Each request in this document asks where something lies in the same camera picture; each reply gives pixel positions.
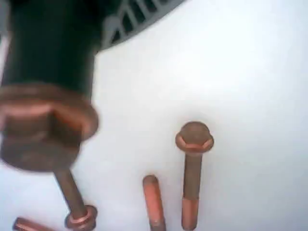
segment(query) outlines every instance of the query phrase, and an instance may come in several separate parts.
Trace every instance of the bolt head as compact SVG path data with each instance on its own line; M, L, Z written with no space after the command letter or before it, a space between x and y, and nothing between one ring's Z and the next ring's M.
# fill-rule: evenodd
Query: bolt head
M81 131L48 105L36 105L33 113L6 115L1 126L0 156L13 167L30 171L68 168L77 158Z
M176 145L187 154L203 154L213 147L214 139L204 123L193 121L176 135Z

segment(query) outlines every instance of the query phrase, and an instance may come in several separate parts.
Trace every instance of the metal rod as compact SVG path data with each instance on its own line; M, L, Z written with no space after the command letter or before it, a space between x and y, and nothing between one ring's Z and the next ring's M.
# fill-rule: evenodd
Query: metal rod
M13 225L13 230L17 231L54 231L43 225L37 224L25 218L17 218Z
M87 214L87 208L83 203L82 196L76 186L73 175L69 169L54 172L58 184L62 190L67 206L74 219L84 217Z
M151 231L166 231L159 182L156 176L149 175L143 179L143 192Z

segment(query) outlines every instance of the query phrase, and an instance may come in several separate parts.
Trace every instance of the black plastic part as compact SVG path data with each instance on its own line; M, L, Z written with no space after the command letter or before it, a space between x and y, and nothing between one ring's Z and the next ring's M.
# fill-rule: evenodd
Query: black plastic part
M101 25L84 0L28 0L9 19L2 87L48 83L91 96Z
M18 5L25 1L7 0ZM168 14L184 0L82 0L102 25L101 50L108 49L137 35ZM0 34L5 33L6 0L0 0Z

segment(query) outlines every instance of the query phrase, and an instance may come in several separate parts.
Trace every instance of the black cylindrical object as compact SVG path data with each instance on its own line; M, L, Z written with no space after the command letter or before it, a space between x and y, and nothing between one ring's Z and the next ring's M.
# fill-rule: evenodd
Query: black cylindrical object
M85 2L27 0L12 6L2 87L53 84L90 97L101 38Z
M13 2L0 87L1 158L26 170L68 168L98 127L90 98L101 25L88 1Z

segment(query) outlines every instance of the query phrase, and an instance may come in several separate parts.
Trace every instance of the blurry bolt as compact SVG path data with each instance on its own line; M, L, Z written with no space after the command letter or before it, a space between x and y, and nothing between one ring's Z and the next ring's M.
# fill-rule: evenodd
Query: blurry bolt
M34 223L25 218L17 218L14 225L13 230L17 231L54 231L50 228L42 226L40 224Z
M176 135L176 144L185 152L182 227L192 231L198 222L202 154L213 147L214 139L205 124L189 122Z
M96 227L97 209L94 206L83 203L82 196L71 171L69 169L56 171L54 175L71 211L65 220L67 228L73 231L94 230Z
M159 183L155 176L149 175L143 178L143 192L151 231L166 231Z

